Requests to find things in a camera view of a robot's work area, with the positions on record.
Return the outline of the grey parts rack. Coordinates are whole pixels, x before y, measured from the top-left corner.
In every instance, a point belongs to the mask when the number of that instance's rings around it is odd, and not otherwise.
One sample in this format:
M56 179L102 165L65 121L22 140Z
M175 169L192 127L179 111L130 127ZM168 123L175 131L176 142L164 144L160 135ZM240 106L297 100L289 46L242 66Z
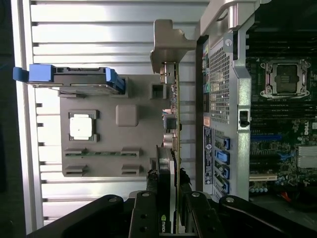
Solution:
M129 75L124 95L60 98L62 172L66 177L142 177L163 140L168 94L155 75ZM93 136L74 140L74 114L93 119Z

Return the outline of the blue expansion slot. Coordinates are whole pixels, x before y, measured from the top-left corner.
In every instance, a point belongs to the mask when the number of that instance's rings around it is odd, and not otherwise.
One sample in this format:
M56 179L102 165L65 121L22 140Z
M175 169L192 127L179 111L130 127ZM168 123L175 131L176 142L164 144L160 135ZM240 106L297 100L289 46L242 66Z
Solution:
M252 141L279 141L281 139L281 135L251 135Z

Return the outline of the silver CPU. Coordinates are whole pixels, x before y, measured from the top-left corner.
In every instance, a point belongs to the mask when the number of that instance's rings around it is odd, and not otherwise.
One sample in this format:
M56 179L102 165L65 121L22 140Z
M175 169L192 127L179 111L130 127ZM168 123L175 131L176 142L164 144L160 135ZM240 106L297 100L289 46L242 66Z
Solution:
M74 140L89 140L93 136L93 119L89 115L74 114L70 118L69 129Z

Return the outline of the open dark grey PC case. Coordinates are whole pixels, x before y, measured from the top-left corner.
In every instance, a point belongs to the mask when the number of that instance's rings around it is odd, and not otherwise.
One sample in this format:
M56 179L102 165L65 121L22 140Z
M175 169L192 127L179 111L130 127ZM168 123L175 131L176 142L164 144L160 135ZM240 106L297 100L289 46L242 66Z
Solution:
M249 58L317 58L317 0L210 0L197 32L202 86L203 190L214 201L234 195L281 199L317 212L317 186L249 195L252 78Z

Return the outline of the silver chipset heat sink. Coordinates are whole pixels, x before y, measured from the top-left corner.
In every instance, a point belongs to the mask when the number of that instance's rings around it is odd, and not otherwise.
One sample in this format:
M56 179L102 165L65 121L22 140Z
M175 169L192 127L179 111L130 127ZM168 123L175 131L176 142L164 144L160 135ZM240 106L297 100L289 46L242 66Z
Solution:
M302 169L317 168L317 146L299 146L297 166Z

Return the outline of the green Dell motherboard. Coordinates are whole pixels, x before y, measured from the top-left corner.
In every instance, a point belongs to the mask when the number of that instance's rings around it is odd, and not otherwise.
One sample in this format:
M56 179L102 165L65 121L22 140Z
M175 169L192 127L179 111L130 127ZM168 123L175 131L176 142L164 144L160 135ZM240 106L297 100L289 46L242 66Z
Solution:
M272 100L260 96L264 90L262 62L300 60L311 64L307 89L300 99ZM296 191L317 186L317 168L297 166L299 146L317 146L317 58L249 58L247 69L252 78L251 135L281 135L279 141L250 142L249 195Z

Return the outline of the hard disk with blue carrier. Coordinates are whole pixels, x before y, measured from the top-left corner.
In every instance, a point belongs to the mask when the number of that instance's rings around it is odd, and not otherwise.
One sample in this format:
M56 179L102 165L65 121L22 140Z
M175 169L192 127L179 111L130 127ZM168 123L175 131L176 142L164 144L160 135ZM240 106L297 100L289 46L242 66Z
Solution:
M36 88L57 88L61 94L96 96L125 94L125 79L109 67L69 68L31 64L13 68L13 79Z

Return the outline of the CPU socket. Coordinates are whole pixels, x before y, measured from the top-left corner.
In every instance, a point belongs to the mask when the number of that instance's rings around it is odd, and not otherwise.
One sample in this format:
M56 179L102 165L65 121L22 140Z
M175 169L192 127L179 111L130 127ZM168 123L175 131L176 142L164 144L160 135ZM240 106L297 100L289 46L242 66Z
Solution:
M262 62L264 90L260 96L278 99L300 99L310 95L307 89L311 64L305 59L279 59Z

